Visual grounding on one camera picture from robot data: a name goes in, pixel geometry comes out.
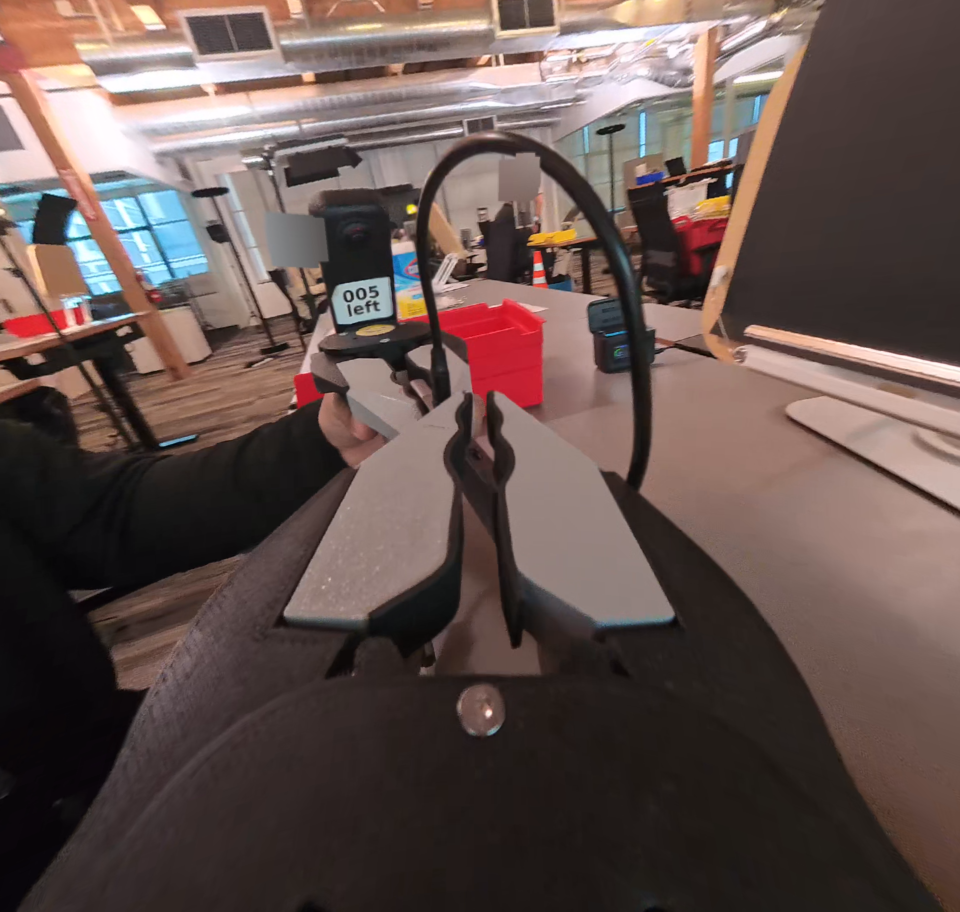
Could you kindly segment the red plastic bin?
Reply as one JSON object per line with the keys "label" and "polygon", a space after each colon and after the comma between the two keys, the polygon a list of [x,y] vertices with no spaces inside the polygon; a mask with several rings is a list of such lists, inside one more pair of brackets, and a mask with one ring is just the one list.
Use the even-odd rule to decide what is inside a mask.
{"label": "red plastic bin", "polygon": [[[490,392],[505,394],[519,406],[542,403],[544,398],[544,322],[534,311],[510,299],[496,306],[480,303],[442,310],[439,315],[445,346],[468,364],[472,393],[482,400]],[[294,377],[294,406],[318,402],[320,394],[310,372],[318,342],[333,332],[318,326],[304,367]]]}

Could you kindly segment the black charging case with screen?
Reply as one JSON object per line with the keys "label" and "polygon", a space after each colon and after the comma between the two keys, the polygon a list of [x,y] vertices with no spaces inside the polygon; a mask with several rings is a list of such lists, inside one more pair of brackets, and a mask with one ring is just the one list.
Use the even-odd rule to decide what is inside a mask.
{"label": "black charging case with screen", "polygon": [[617,298],[597,298],[586,307],[596,369],[605,375],[626,373],[632,357],[621,304]]}

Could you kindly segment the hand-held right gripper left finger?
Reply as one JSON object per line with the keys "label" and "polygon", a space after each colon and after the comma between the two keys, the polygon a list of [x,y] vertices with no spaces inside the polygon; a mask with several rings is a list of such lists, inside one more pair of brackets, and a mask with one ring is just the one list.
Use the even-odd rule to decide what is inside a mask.
{"label": "hand-held right gripper left finger", "polygon": [[387,639],[409,656],[450,624],[473,418],[471,393],[448,399],[358,468],[284,609],[287,625]]}

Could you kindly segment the silver ceiling air duct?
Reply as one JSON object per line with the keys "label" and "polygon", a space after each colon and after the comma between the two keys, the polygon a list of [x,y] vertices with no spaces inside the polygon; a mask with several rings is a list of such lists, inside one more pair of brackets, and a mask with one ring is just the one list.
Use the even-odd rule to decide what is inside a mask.
{"label": "silver ceiling air duct", "polygon": [[552,128],[610,83],[641,98],[690,87],[681,49],[722,19],[654,18],[639,0],[560,13],[557,34],[497,39],[490,9],[274,24],[282,55],[199,64],[185,31],[78,40],[125,130],[164,159],[403,133]]}

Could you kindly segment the black office chair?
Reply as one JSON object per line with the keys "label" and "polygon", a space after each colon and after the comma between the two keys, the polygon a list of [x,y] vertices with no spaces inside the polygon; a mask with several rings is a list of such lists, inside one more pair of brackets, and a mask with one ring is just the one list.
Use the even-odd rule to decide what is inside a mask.
{"label": "black office chair", "polygon": [[647,290],[662,303],[690,302],[694,279],[682,239],[670,218],[661,180],[628,192],[640,244],[640,270]]}

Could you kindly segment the person's left hand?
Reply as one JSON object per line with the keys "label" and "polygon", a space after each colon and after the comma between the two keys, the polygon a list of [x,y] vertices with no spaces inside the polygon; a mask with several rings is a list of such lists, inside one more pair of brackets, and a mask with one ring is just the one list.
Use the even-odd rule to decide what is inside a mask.
{"label": "person's left hand", "polygon": [[357,419],[347,399],[326,393],[318,409],[318,427],[347,466],[356,469],[387,444],[385,437]]}

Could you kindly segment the black studio light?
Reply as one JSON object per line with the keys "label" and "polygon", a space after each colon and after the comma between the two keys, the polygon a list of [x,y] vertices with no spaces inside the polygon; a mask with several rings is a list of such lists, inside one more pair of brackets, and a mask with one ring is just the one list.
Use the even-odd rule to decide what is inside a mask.
{"label": "black studio light", "polygon": [[279,165],[285,186],[295,187],[339,178],[362,156],[345,138],[334,138],[282,146],[272,152],[271,161]]}

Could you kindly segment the wooden table with black legs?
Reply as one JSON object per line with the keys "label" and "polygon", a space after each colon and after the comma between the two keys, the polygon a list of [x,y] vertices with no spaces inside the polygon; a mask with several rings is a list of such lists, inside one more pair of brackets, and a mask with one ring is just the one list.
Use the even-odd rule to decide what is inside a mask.
{"label": "wooden table with black legs", "polygon": [[18,380],[49,378],[78,369],[101,411],[131,450],[160,451],[162,444],[115,368],[114,354],[145,336],[145,313],[93,321],[28,338],[2,338],[1,365]]}

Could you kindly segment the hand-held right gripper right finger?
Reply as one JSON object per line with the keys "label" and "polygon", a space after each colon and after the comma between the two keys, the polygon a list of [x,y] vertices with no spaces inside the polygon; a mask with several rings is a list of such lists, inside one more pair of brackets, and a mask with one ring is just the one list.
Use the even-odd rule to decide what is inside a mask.
{"label": "hand-held right gripper right finger", "polygon": [[504,394],[486,399],[491,525],[510,645],[596,640],[676,613],[598,466]]}

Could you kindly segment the wooden support post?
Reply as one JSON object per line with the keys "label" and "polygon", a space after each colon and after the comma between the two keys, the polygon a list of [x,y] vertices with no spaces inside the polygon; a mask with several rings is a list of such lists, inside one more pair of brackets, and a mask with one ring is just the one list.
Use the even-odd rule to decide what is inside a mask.
{"label": "wooden support post", "polygon": [[104,211],[90,174],[53,113],[37,78],[25,68],[14,68],[6,59],[2,60],[1,76],[52,162],[61,186],[78,193],[77,201],[90,233],[117,278],[127,305],[139,315],[140,328],[165,371],[174,380],[188,378],[186,360],[138,281],[135,267]]}
{"label": "wooden support post", "polygon": [[690,164],[694,167],[704,165],[709,160],[717,56],[718,27],[712,26],[699,35],[693,51]]}

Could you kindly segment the wooden desk with black legs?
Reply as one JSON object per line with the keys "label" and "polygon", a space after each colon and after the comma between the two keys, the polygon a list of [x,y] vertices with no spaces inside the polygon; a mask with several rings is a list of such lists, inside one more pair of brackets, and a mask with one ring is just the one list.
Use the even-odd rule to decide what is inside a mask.
{"label": "wooden desk with black legs", "polygon": [[594,236],[579,236],[575,244],[564,248],[540,249],[548,283],[555,277],[569,275],[573,291],[594,298],[613,297],[616,293],[614,275],[598,240]]}

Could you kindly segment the red storage tote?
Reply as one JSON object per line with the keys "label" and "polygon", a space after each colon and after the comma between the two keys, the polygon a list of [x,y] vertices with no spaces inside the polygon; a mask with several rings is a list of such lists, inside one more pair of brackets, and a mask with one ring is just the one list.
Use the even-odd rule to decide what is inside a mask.
{"label": "red storage tote", "polygon": [[75,306],[52,310],[49,314],[34,313],[9,317],[2,322],[2,328],[18,339],[28,339],[53,334],[56,330],[71,330],[90,322],[90,310],[86,306]]}

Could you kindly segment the tan panel on white stand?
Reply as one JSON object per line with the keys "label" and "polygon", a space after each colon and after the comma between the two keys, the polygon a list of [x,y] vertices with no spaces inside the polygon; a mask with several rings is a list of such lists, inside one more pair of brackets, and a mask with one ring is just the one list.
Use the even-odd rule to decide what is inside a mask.
{"label": "tan panel on white stand", "polygon": [[431,284],[435,293],[444,293],[455,287],[454,273],[459,266],[466,265],[469,247],[464,246],[461,234],[437,204],[430,207],[427,229],[430,254],[439,255],[439,265],[432,274]]}

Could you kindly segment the wooden book stand black panel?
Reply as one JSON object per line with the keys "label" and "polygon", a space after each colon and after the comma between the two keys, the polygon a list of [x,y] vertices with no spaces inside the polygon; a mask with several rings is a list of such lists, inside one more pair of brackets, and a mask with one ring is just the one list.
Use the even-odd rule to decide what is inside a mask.
{"label": "wooden book stand black panel", "polygon": [[825,0],[715,320],[787,416],[958,510],[958,0]]}

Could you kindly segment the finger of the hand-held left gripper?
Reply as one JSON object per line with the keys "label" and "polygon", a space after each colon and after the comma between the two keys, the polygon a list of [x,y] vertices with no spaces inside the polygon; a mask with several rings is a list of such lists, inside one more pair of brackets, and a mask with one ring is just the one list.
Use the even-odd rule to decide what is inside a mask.
{"label": "finger of the hand-held left gripper", "polygon": [[[449,398],[455,402],[462,400],[464,394],[473,391],[471,371],[468,363],[454,350],[444,347]],[[444,400],[437,393],[436,381],[431,371],[432,347],[422,345],[405,354],[405,372],[411,395],[422,406],[438,406]]]}
{"label": "finger of the hand-held left gripper", "polygon": [[384,360],[348,359],[338,368],[351,414],[384,438],[396,438],[425,415],[422,402]]}

